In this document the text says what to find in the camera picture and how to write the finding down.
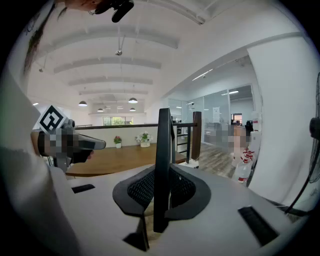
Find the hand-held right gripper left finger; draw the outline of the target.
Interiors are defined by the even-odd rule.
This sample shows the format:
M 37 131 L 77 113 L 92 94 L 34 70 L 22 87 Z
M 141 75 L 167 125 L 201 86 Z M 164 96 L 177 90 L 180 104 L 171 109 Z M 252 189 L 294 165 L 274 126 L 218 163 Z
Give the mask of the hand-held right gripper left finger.
M 59 205 L 74 237 L 74 256 L 150 256 L 124 238 L 136 231 L 139 218 L 122 212 L 113 200 L 116 184 L 126 180 L 149 165 L 113 174 L 68 180 L 57 167 L 49 167 Z

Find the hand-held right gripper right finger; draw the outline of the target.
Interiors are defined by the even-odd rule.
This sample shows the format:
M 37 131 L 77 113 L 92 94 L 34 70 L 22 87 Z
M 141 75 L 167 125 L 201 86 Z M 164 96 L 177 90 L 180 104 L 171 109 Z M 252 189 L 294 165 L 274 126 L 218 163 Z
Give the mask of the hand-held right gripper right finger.
M 211 198 L 196 217 L 171 221 L 149 249 L 152 256 L 274 256 L 307 222 L 302 217 L 292 223 L 278 207 L 230 178 L 181 169 L 205 181 Z M 253 207 L 278 236 L 261 246 L 238 212 L 243 207 Z

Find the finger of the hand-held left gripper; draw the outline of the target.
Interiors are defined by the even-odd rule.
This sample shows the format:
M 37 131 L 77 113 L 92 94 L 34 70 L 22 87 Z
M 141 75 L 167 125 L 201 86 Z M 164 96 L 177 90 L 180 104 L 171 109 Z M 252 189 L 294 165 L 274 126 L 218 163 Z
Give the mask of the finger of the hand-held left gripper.
M 103 150 L 106 147 L 106 142 L 87 135 L 74 133 L 73 147 L 80 150 Z

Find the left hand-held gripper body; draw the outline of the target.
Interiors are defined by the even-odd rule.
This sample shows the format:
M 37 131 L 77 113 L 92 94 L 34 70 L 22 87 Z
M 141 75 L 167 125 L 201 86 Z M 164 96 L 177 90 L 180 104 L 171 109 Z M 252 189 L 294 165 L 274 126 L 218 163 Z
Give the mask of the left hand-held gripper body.
M 53 165 L 66 173 L 75 152 L 75 121 L 69 119 L 58 107 L 50 105 L 41 114 L 38 125 L 39 154 L 52 158 Z

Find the person's left hand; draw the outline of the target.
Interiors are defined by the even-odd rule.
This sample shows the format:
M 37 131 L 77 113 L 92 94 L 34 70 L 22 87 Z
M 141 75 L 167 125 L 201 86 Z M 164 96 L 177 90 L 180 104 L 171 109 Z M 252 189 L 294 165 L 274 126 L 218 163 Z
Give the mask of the person's left hand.
M 87 149 L 82 149 L 79 152 L 74 152 L 71 162 L 73 164 L 85 163 L 87 160 L 92 158 L 93 153 L 94 153 L 93 150 L 87 150 Z

